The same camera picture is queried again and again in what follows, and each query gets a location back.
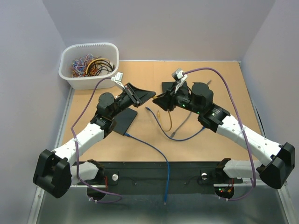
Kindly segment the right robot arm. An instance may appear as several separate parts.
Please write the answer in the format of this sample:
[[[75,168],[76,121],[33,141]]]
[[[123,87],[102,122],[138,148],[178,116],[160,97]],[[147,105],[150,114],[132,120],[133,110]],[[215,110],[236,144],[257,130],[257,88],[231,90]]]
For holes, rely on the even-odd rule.
[[[207,84],[194,83],[192,88],[173,86],[153,99],[165,111],[176,107],[198,115],[199,123],[222,135],[248,151],[257,162],[223,159],[215,177],[220,182],[245,177],[263,181],[269,187],[280,189],[295,168],[295,147],[280,144],[256,133],[213,102],[214,93]]]

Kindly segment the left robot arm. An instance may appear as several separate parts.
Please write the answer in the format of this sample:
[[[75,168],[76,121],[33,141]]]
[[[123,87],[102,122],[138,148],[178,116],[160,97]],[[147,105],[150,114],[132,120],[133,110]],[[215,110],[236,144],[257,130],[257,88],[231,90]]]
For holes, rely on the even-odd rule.
[[[62,197],[70,186],[79,182],[101,183],[103,166],[94,160],[80,164],[79,157],[113,131],[118,114],[130,106],[140,107],[155,95],[154,91],[136,88],[131,83],[117,97],[110,92],[101,94],[95,115],[80,133],[73,133],[73,138],[60,147],[40,153],[33,183],[55,198]]]

